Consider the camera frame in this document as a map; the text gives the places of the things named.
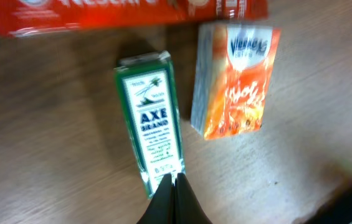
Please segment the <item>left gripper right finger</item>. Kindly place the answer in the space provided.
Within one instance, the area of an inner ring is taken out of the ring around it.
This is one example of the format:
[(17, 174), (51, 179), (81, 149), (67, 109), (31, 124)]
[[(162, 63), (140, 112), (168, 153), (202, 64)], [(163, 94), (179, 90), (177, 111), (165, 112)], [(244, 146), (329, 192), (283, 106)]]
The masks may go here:
[(174, 214), (176, 224), (212, 224), (183, 173), (175, 181)]

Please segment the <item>green Axe Brand box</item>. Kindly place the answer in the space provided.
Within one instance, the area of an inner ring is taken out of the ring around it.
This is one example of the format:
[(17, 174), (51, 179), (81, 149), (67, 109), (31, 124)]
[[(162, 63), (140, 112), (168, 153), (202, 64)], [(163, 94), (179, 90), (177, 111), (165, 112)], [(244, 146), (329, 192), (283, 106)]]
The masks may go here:
[(178, 99), (167, 51), (127, 57), (114, 69), (121, 107), (145, 192), (185, 171)]

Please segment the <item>orange Kleenex tissue pack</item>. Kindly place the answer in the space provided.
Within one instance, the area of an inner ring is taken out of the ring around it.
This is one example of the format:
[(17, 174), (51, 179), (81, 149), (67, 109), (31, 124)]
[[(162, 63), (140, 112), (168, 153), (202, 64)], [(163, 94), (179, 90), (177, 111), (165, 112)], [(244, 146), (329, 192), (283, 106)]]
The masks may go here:
[(205, 140), (260, 129), (280, 35), (230, 22), (199, 27), (190, 121)]

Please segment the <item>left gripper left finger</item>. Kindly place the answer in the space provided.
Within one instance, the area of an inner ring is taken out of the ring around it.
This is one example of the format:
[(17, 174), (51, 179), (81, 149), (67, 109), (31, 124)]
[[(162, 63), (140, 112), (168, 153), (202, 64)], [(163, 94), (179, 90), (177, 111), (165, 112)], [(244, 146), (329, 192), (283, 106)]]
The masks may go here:
[(137, 224), (172, 224), (173, 213), (174, 190), (172, 176), (171, 174), (166, 174)]

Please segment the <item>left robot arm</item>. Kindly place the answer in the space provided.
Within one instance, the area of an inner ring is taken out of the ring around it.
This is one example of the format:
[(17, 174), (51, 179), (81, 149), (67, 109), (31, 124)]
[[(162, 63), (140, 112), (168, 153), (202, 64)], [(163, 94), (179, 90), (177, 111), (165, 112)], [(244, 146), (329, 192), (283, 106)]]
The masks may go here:
[[(138, 224), (210, 224), (185, 174), (165, 174)], [(352, 188), (324, 204), (306, 224), (352, 223)]]

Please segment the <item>red Nescafe stick sachet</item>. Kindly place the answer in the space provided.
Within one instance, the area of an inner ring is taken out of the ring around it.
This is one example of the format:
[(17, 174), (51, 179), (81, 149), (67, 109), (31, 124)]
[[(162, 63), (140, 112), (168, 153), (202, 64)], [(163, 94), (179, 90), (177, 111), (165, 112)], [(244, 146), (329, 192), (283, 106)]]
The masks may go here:
[(0, 0), (0, 35), (267, 16), (266, 0)]

